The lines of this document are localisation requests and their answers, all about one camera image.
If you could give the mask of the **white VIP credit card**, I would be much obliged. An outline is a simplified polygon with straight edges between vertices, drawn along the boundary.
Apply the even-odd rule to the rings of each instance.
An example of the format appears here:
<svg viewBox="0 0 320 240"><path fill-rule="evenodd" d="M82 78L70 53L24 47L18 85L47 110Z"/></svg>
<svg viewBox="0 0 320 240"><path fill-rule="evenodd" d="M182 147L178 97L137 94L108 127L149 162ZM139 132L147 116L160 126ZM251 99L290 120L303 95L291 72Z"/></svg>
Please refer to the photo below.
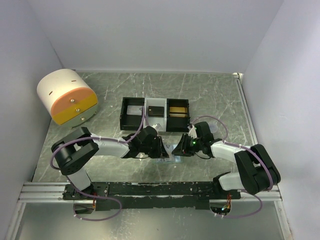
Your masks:
<svg viewBox="0 0 320 240"><path fill-rule="evenodd" d="M176 147L175 144L166 144L164 145L164 150L167 153L168 157L161 157L161 158L157 158L155 160L155 163L160 164L160 163L175 163L176 159L175 157L172 155L172 151L173 149Z"/></svg>

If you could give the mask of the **green card holder wallet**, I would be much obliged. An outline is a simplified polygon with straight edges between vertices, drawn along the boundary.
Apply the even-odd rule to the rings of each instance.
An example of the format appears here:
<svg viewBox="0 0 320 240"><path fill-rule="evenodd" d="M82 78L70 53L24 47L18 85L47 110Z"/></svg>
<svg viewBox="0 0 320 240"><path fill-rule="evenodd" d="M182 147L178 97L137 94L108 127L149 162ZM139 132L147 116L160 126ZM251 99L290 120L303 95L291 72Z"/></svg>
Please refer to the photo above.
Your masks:
<svg viewBox="0 0 320 240"><path fill-rule="evenodd" d="M155 164L182 164L183 159L181 156L172 155L172 151L177 147L177 144L165 144L164 149L168 153L167 158L156 158L153 160Z"/></svg>

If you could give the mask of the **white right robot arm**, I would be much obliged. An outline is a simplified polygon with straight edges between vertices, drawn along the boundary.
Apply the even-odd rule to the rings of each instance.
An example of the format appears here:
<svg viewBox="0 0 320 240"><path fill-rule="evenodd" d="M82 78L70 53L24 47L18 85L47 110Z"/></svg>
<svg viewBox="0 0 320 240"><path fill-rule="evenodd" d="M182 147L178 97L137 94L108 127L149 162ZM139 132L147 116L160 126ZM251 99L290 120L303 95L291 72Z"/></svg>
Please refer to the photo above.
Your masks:
<svg viewBox="0 0 320 240"><path fill-rule="evenodd" d="M205 121L194 124L188 133L184 133L172 154L192 157L198 152L236 163L237 172L214 178L216 184L212 186L212 193L218 199L233 190L245 190L251 195L269 191L281 181L281 175L263 145L243 146L215 139Z"/></svg>

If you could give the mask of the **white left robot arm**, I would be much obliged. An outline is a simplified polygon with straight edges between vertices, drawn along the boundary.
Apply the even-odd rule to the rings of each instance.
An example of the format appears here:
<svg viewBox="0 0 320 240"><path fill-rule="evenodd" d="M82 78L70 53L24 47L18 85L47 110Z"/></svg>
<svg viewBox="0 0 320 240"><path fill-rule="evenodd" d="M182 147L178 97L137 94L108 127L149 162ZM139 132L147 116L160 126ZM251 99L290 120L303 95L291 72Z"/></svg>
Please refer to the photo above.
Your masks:
<svg viewBox="0 0 320 240"><path fill-rule="evenodd" d="M151 159L167 158L162 137L152 126L141 128L120 138L102 137L91 133L87 127L68 134L51 147L52 158L61 174L75 186L81 199L89 199L94 192L92 182L84 169L94 156L113 156L120 159L137 158L144 154Z"/></svg>

